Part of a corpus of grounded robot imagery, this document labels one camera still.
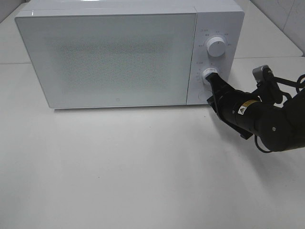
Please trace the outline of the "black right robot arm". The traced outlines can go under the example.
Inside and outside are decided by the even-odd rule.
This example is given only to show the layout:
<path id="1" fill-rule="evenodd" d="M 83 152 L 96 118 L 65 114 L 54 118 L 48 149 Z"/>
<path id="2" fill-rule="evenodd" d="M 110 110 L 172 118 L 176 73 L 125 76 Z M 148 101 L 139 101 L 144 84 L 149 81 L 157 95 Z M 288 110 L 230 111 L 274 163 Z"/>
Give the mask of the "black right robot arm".
<path id="1" fill-rule="evenodd" d="M 282 152 L 305 146 L 305 81 L 275 77 L 269 68 L 254 73 L 252 93 L 234 89 L 217 73 L 206 79 L 212 88 L 207 100 L 220 120 L 244 139 L 254 136 L 267 148 Z"/>

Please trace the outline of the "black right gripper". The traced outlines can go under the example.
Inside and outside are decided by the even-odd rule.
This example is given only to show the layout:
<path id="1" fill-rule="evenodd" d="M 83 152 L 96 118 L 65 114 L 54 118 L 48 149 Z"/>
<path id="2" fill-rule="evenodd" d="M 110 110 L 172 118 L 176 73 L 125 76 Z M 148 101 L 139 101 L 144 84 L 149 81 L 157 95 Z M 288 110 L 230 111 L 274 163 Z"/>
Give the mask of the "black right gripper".
<path id="1" fill-rule="evenodd" d="M 221 121 L 238 132 L 243 139 L 249 139 L 253 134 L 241 128 L 236 121 L 240 106 L 255 97 L 246 92 L 234 89 L 218 73 L 210 73 L 205 78 L 210 84 L 212 96 L 207 100 L 208 104 L 216 112 Z"/>

